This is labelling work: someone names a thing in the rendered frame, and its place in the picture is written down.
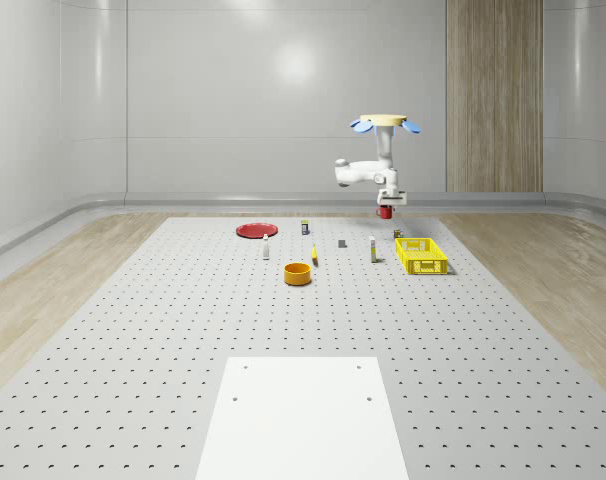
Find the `yellow basket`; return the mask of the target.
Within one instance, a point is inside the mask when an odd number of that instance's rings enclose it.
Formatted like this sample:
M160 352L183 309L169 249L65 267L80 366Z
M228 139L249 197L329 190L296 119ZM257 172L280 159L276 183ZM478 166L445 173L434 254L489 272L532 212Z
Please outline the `yellow basket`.
M447 257L431 238L396 238L395 253L408 274L447 273Z

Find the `yellow bowl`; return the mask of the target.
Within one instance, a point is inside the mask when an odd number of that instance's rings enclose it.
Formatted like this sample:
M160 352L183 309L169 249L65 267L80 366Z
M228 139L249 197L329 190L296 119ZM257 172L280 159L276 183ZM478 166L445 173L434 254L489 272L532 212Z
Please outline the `yellow bowl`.
M311 281L311 267L305 263L289 263L284 266L284 282L288 285L303 286Z

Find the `red plate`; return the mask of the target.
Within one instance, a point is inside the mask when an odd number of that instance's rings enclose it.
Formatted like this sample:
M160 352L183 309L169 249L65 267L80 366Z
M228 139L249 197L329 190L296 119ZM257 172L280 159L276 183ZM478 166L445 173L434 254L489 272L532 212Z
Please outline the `red plate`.
M278 227L270 223L247 223L236 228L236 234L243 238L262 239L264 236L271 237L278 233Z

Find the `white board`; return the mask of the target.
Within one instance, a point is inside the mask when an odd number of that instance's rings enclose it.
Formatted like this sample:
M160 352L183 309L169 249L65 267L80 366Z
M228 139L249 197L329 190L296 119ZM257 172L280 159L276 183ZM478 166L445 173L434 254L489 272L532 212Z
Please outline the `white board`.
M408 480L374 357L231 357L196 480Z

